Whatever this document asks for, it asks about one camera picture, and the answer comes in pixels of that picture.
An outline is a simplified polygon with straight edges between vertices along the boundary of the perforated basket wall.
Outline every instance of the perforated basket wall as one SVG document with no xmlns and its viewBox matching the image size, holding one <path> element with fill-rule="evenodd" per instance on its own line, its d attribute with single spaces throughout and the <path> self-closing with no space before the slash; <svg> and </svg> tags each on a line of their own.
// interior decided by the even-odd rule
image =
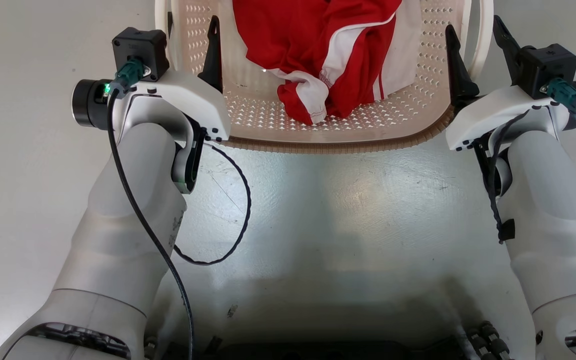
<svg viewBox="0 0 576 360">
<path fill-rule="evenodd" d="M 414 84 L 386 100 L 362 105 L 348 118 L 329 116 L 304 125 L 286 115 L 277 98 L 282 80 L 246 59 L 232 0 L 178 0 L 175 23 L 183 68 L 204 65 L 211 16 L 221 23 L 224 96 L 232 121 L 227 146 L 283 153 L 361 153 L 406 148 L 438 135 L 452 120 L 446 60 L 446 26 L 467 25 L 464 0 L 420 0 L 422 36 Z"/>
</svg>

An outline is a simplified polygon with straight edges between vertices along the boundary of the laundry basket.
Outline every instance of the laundry basket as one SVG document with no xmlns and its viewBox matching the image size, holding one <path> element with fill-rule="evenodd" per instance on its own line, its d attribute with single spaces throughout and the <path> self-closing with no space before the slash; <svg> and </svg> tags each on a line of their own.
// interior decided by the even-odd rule
<svg viewBox="0 0 576 360">
<path fill-rule="evenodd" d="M 466 48 L 471 0 L 419 0 L 422 34 L 414 84 L 388 98 L 357 107 L 347 118 L 328 116 L 316 125 L 290 118 L 277 96 L 283 80 L 246 59 L 238 34 L 233 0 L 156 0 L 155 25 L 169 32 L 172 67 L 201 73 L 211 17 L 221 26 L 223 95 L 231 119 L 229 141 L 247 150 L 281 153 L 365 153 L 420 144 L 438 135 L 453 119 L 446 60 L 446 26 L 460 34 Z M 477 48 L 469 73 L 482 70 L 490 47 L 493 0 L 480 0 Z"/>
</svg>

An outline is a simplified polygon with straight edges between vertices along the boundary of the gray floor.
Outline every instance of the gray floor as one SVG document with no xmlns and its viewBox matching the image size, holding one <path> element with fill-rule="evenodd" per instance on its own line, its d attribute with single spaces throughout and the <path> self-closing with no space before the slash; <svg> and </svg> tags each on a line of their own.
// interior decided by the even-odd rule
<svg viewBox="0 0 576 360">
<path fill-rule="evenodd" d="M 576 2 L 504 0 L 496 13 L 522 45 L 576 53 Z M 153 22 L 151 1 L 0 1 L 0 344 L 46 300 L 109 157 L 105 134 L 73 121 L 71 89 L 114 72 L 110 37 Z M 480 84 L 509 84 L 496 48 Z M 562 142 L 576 161 L 576 131 Z M 515 358 L 534 357 L 473 153 L 448 151 L 442 136 L 362 155 L 228 153 L 253 194 L 244 241 L 218 266 L 175 259 L 200 347 L 212 335 L 423 346 L 488 319 Z M 246 200 L 214 152 L 199 180 L 177 243 L 210 260 L 236 238 Z M 149 332 L 185 339 L 180 305 L 167 276 Z"/>
</svg>

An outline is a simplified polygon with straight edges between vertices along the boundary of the black cable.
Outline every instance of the black cable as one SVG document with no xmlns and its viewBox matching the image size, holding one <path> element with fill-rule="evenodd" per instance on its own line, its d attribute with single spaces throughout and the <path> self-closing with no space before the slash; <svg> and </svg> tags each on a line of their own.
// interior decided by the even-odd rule
<svg viewBox="0 0 576 360">
<path fill-rule="evenodd" d="M 237 237 L 237 241 L 235 241 L 232 248 L 230 248 L 230 250 L 226 253 L 226 255 L 222 256 L 221 259 L 213 260 L 210 262 L 195 260 L 192 257 L 182 253 L 182 251 L 176 245 L 174 246 L 174 251 L 183 260 L 186 260 L 186 262 L 189 262 L 190 264 L 199 265 L 202 267 L 207 267 L 210 265 L 219 264 L 219 263 L 223 262 L 224 260 L 226 260 L 230 255 L 233 255 L 233 253 L 237 249 L 237 246 L 239 246 L 239 244 L 242 242 L 242 239 L 244 237 L 244 233 L 246 233 L 246 229 L 248 228 L 248 223 L 249 223 L 249 219 L 250 219 L 250 206 L 252 203 L 252 200 L 250 198 L 250 187 L 249 187 L 246 175 L 244 175 L 244 173 L 242 171 L 242 168 L 240 168 L 237 165 L 237 163 L 230 156 L 226 155 L 226 153 L 224 151 L 219 150 L 219 148 L 216 148 L 215 146 L 212 146 L 212 145 L 211 145 L 211 148 L 212 148 L 212 150 L 215 150 L 217 153 L 220 153 L 222 155 L 222 157 L 226 158 L 226 160 L 228 160 L 232 164 L 232 166 L 234 166 L 235 169 L 237 169 L 237 173 L 239 173 L 239 176 L 241 177 L 241 180 L 244 183 L 244 187 L 246 187 L 247 208 L 246 208 L 246 218 L 244 219 L 244 225 L 241 227 L 241 231 L 239 233 L 239 237 Z"/>
<path fill-rule="evenodd" d="M 526 110 L 523 114 L 515 117 L 514 119 L 508 121 L 506 125 L 503 126 L 501 131 L 499 132 L 499 136 L 497 137 L 496 141 L 494 142 L 494 148 L 492 157 L 490 157 L 490 165 L 488 171 L 488 179 L 487 179 L 487 193 L 488 198 L 490 200 L 490 208 L 492 209 L 492 214 L 494 216 L 494 221 L 496 221 L 496 231 L 499 237 L 501 237 L 501 228 L 503 223 L 501 222 L 501 216 L 499 216 L 499 209 L 497 208 L 497 194 L 495 192 L 495 175 L 497 173 L 497 160 L 499 159 L 499 150 L 501 148 L 501 144 L 504 141 L 504 137 L 506 137 L 506 133 L 510 129 L 510 127 L 518 122 L 519 120 L 526 117 L 526 115 L 530 112 L 530 110 Z M 503 244 L 503 240 L 499 239 L 499 244 Z"/>
<path fill-rule="evenodd" d="M 179 277 L 179 273 L 177 269 L 175 269 L 175 265 L 170 260 L 170 256 L 166 253 L 166 249 L 162 246 L 162 243 L 159 239 L 157 239 L 157 235 L 153 232 L 153 229 L 146 221 L 144 214 L 137 205 L 137 201 L 135 200 L 135 196 L 133 196 L 133 192 L 130 190 L 130 186 L 128 186 L 128 180 L 126 179 L 126 173 L 124 172 L 124 167 L 122 166 L 122 161 L 119 158 L 119 150 L 117 150 L 117 142 L 115 141 L 115 133 L 113 130 L 113 107 L 115 105 L 115 100 L 119 95 L 119 89 L 115 88 L 110 96 L 108 97 L 108 115 L 107 115 L 107 122 L 108 122 L 108 139 L 110 140 L 110 150 L 112 150 L 112 158 L 114 159 L 114 164 L 117 166 L 117 173 L 119 174 L 119 180 L 121 180 L 121 185 L 123 185 L 123 189 L 128 196 L 128 201 L 134 210 L 135 215 L 139 219 L 141 225 L 146 230 L 146 233 L 152 239 L 152 242 L 159 250 L 159 253 L 164 258 L 166 265 L 170 269 L 174 281 L 179 287 L 179 292 L 181 292 L 181 297 L 183 299 L 183 305 L 185 306 L 185 312 L 188 315 L 188 327 L 189 327 L 189 334 L 188 334 L 188 360 L 192 360 L 193 358 L 193 351 L 195 347 L 195 324 L 193 321 L 193 313 L 190 311 L 190 302 L 188 301 L 188 294 L 186 293 L 186 289 L 184 287 L 184 283 L 181 281 Z"/>
</svg>

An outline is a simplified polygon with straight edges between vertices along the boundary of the teal connector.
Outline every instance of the teal connector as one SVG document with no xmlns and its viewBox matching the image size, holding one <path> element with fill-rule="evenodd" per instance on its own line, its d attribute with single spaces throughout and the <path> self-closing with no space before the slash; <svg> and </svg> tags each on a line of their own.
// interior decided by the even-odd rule
<svg viewBox="0 0 576 360">
<path fill-rule="evenodd" d="M 117 99 L 122 99 L 130 88 L 144 77 L 144 64 L 138 59 L 130 59 L 123 64 L 110 82 L 110 92 L 119 89 Z"/>
<path fill-rule="evenodd" d="M 560 77 L 551 80 L 546 94 L 566 107 L 572 114 L 576 114 L 576 88 L 569 82 Z"/>
</svg>

